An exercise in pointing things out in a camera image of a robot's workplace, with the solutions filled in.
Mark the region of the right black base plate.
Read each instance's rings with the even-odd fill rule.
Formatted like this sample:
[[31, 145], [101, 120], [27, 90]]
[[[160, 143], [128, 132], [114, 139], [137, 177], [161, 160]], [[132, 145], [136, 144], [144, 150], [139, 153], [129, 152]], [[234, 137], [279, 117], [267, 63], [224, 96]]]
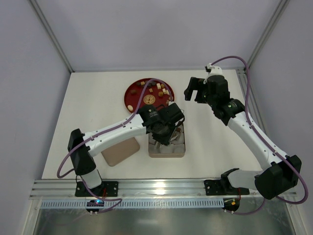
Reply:
[[224, 195], [249, 195], [249, 189], [247, 188], [234, 188], [227, 180], [215, 179], [205, 180], [204, 188], [206, 196], [224, 196]]

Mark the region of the gold square tin box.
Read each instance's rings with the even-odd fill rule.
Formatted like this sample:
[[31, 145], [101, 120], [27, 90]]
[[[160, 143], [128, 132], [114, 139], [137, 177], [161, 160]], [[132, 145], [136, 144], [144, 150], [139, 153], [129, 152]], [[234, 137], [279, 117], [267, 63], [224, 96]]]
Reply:
[[178, 126], [173, 133], [169, 145], [161, 145], [156, 149], [156, 140], [148, 135], [148, 153], [151, 158], [182, 158], [186, 151], [184, 125]]

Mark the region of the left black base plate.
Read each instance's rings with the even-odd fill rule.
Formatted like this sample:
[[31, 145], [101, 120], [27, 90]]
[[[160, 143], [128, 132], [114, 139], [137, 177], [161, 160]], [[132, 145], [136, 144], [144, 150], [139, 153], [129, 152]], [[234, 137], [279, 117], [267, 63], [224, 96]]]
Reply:
[[[92, 188], [91, 192], [98, 197], [117, 197], [118, 185], [118, 181], [102, 181], [102, 184]], [[75, 197], [91, 197], [82, 181], [76, 184]]]

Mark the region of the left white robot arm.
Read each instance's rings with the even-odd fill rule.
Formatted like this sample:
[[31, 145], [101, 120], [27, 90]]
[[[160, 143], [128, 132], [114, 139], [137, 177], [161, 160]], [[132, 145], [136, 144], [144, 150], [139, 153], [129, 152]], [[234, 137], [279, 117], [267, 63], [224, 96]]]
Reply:
[[93, 159], [125, 140], [151, 134], [162, 145], [169, 145], [175, 130], [184, 122], [185, 116], [176, 103], [156, 108], [144, 105], [122, 122], [89, 133], [73, 130], [68, 142], [68, 153], [77, 176], [84, 186], [95, 189], [103, 185], [100, 173]]

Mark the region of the frame post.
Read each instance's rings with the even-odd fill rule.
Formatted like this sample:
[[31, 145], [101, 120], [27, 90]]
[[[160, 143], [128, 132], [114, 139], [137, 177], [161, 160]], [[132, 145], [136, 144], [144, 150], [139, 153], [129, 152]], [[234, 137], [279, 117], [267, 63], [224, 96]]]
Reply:
[[44, 12], [42, 11], [39, 2], [37, 0], [28, 0], [29, 4], [31, 5], [32, 9], [34, 10], [34, 13], [36, 17], [38, 18], [39, 22], [43, 26], [49, 40], [52, 42], [57, 54], [59, 55], [60, 59], [62, 60], [63, 64], [67, 68], [67, 70], [70, 73], [74, 72], [74, 69], [72, 65], [70, 64], [70, 61], [68, 60], [63, 48], [61, 47], [61, 44], [59, 43], [57, 37], [55, 36], [52, 27], [50, 26]]
[[274, 31], [275, 27], [277, 26], [280, 18], [282, 17], [283, 13], [285, 12], [290, 0], [280, 0], [275, 7], [273, 14], [271, 15], [268, 23], [266, 24], [265, 29], [263, 30], [259, 40], [257, 41], [256, 46], [254, 47], [251, 56], [248, 59], [247, 66], [245, 66], [244, 71], [246, 68], [251, 68], [252, 65], [255, 63], [257, 57], [261, 53], [262, 49], [266, 45], [268, 39], [270, 38], [272, 32]]

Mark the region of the gold square tin lid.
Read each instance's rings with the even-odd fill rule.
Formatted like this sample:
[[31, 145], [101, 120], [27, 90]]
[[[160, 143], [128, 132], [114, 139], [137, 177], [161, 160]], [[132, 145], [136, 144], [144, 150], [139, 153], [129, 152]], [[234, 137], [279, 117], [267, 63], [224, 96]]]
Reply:
[[103, 150], [101, 154], [109, 166], [116, 166], [139, 150], [137, 140], [130, 138]]

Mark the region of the red round tray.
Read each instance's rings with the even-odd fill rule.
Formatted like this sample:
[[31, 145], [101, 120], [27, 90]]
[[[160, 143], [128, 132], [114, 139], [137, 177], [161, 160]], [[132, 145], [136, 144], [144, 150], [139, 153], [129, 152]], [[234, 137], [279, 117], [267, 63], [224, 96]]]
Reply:
[[[153, 105], [156, 108], [162, 108], [163, 106], [168, 106], [170, 101], [175, 100], [174, 91], [166, 82], [163, 82], [162, 80], [156, 80], [154, 78], [139, 79], [133, 82], [127, 88], [124, 94], [124, 104], [126, 108], [128, 109], [128, 105], [133, 107], [132, 111], [128, 109], [130, 113], [133, 113], [137, 108], [143, 88], [146, 86], [149, 80], [152, 81], [148, 83], [147, 88], [143, 93], [139, 106], [140, 108], [144, 105]], [[160, 89], [157, 88], [157, 83], [161, 85]]]

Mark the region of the left frame post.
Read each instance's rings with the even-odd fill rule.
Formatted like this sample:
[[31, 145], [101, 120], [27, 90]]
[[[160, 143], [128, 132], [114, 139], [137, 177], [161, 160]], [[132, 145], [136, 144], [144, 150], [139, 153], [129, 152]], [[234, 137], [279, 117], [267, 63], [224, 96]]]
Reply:
[[37, 0], [28, 0], [29, 4], [31, 5], [32, 9], [34, 10], [34, 13], [36, 17], [38, 18], [39, 22], [43, 26], [49, 40], [52, 42], [57, 54], [59, 55], [60, 59], [62, 60], [63, 64], [67, 68], [67, 70], [70, 73], [74, 72], [74, 69], [72, 65], [70, 64], [70, 61], [68, 60], [63, 48], [61, 47], [61, 44], [59, 43], [57, 37], [55, 36], [52, 27], [50, 26], [44, 12], [42, 11], [39, 2]]

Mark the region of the aluminium rail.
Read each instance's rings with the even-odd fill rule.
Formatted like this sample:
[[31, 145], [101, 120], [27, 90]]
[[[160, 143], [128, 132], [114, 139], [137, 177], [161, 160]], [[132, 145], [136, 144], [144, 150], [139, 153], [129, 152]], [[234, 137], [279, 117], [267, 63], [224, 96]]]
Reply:
[[[111, 179], [105, 180], [106, 191], [111, 199], [119, 198], [244, 198], [260, 197], [250, 190], [236, 189], [233, 194], [222, 193], [211, 185], [204, 183], [206, 179]], [[36, 180], [32, 186], [30, 199], [72, 199], [87, 192], [80, 180]]]

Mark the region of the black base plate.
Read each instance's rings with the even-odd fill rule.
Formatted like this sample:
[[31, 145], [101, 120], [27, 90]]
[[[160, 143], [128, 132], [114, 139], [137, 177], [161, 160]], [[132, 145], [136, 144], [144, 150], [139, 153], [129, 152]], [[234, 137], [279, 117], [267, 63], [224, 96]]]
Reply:
[[247, 188], [234, 188], [227, 180], [215, 179], [205, 180], [204, 188], [206, 196], [224, 196], [224, 195], [249, 195], [249, 189]]
[[[92, 188], [91, 192], [98, 197], [117, 197], [118, 185], [118, 181], [102, 181], [102, 184]], [[75, 197], [91, 197], [82, 181], [76, 184]]]

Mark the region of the right frame post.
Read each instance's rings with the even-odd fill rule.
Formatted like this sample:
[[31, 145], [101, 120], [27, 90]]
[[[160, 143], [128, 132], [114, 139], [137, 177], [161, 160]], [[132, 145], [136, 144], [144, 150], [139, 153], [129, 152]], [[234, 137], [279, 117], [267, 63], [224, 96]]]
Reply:
[[261, 53], [262, 49], [266, 45], [268, 39], [270, 38], [272, 32], [274, 31], [275, 27], [277, 26], [280, 18], [282, 17], [283, 13], [285, 12], [290, 0], [280, 0], [275, 7], [273, 14], [271, 15], [268, 23], [266, 24], [265, 29], [263, 30], [259, 40], [257, 41], [256, 46], [254, 47], [251, 56], [248, 59], [247, 66], [245, 66], [244, 71], [246, 68], [251, 68], [252, 65], [255, 63], [257, 57]]

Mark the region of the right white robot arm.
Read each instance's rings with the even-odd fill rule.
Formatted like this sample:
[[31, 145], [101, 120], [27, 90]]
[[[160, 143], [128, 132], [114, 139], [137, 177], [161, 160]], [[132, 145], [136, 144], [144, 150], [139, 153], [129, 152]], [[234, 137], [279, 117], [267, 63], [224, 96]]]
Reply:
[[213, 75], [207, 79], [191, 77], [184, 91], [186, 101], [191, 100], [193, 92], [197, 93], [195, 101], [208, 104], [215, 117], [241, 138], [261, 166], [261, 171], [234, 168], [225, 172], [224, 177], [233, 188], [257, 190], [271, 200], [297, 185], [302, 165], [299, 157], [288, 156], [274, 145], [250, 114], [245, 113], [244, 104], [231, 98], [224, 76]]

